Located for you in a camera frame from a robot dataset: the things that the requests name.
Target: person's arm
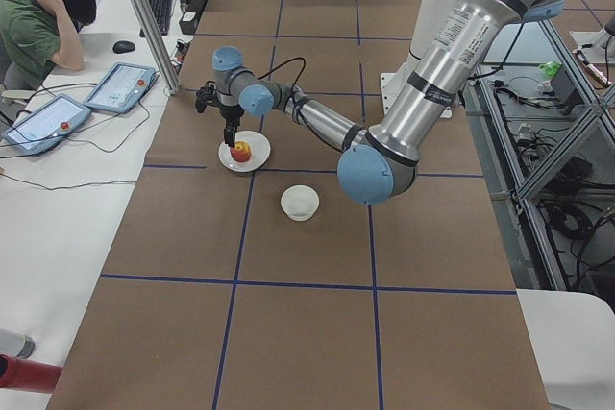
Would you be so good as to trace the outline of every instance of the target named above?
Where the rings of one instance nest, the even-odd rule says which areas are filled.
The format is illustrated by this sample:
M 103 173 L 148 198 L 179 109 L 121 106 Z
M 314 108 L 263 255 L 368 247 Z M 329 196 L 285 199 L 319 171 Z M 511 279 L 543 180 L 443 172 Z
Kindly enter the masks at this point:
M 60 49 L 51 56 L 51 61 L 59 67 L 71 71 L 81 71 L 84 68 L 84 48 L 79 34 L 68 16 L 62 0 L 37 0 L 38 4 L 48 13 L 56 17 L 60 35 Z

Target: person's hand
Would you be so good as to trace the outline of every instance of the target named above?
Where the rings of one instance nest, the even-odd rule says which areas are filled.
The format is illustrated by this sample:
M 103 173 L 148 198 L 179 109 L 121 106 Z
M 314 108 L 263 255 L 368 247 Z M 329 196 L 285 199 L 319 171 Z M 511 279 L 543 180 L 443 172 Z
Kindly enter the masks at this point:
M 66 5 L 63 0 L 36 0 L 38 4 L 45 9 L 46 12 L 54 16 L 58 11 L 66 11 Z

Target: blue joint cap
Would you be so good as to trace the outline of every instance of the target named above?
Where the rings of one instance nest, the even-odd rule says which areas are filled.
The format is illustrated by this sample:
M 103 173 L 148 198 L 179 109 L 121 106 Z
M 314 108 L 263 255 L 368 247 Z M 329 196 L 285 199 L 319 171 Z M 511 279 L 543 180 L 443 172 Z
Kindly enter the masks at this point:
M 241 52 L 235 47 L 220 47 L 211 56 L 214 71 L 232 71 L 243 65 Z
M 359 144 L 344 151 L 337 163 L 337 179 L 353 201 L 364 205 L 384 202 L 393 192 L 393 171 L 371 146 Z
M 269 112 L 273 108 L 273 103 L 273 95 L 264 85 L 246 86 L 239 94 L 239 105 L 255 117 L 261 117 Z
M 542 21 L 558 16 L 564 10 L 564 0 L 558 0 L 548 5 L 540 5 L 532 7 L 524 15 L 522 23 L 531 23 L 532 21 Z

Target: white plate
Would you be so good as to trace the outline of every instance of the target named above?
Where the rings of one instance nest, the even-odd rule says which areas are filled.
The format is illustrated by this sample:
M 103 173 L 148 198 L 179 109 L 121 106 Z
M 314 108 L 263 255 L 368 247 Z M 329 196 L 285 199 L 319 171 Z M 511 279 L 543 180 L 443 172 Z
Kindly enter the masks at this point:
M 231 157 L 231 148 L 225 143 L 220 143 L 218 157 L 222 165 L 234 172 L 252 172 L 259 168 L 269 158 L 271 145 L 264 135 L 258 132 L 237 132 L 234 136 L 235 141 L 245 141 L 250 145 L 252 156 L 247 162 L 237 162 Z

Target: tablet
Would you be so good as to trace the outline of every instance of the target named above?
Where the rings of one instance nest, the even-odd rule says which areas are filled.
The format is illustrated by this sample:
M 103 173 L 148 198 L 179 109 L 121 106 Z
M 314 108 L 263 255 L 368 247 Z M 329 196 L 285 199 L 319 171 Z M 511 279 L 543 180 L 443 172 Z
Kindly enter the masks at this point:
M 88 108 L 124 113 L 149 90 L 156 69 L 138 64 L 117 62 L 84 100 Z
M 91 110 L 67 95 L 58 95 L 2 133 L 23 154 L 50 150 L 81 126 Z

